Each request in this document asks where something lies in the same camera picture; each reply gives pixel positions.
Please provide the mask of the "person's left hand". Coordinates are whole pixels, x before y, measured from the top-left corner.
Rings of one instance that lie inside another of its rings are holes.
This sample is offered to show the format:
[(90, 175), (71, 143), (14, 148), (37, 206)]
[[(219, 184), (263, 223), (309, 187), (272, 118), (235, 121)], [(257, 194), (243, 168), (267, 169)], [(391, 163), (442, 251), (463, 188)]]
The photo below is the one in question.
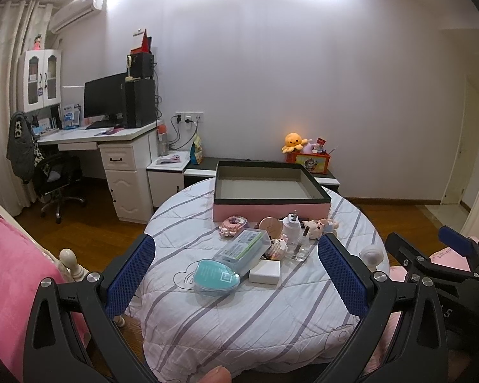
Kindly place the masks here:
[(199, 383), (231, 383), (232, 375), (225, 367), (218, 366), (207, 372)]

